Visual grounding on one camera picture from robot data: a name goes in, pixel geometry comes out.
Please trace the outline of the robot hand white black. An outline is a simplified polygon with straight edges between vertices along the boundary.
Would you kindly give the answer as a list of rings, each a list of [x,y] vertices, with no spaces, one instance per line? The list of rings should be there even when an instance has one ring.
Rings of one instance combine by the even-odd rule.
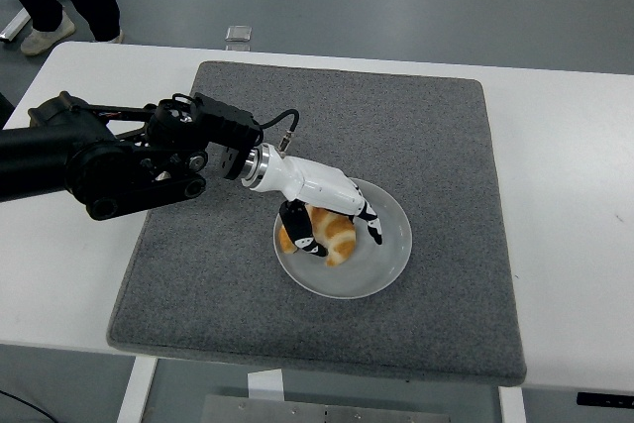
[[[341,170],[308,159],[283,156],[273,146],[264,144],[255,149],[254,164],[242,184],[256,192],[280,192],[285,201],[279,218],[295,248],[318,257],[327,249],[313,234],[308,206],[321,208],[349,220],[359,217],[367,223],[368,232],[382,244],[380,221],[359,187]]]

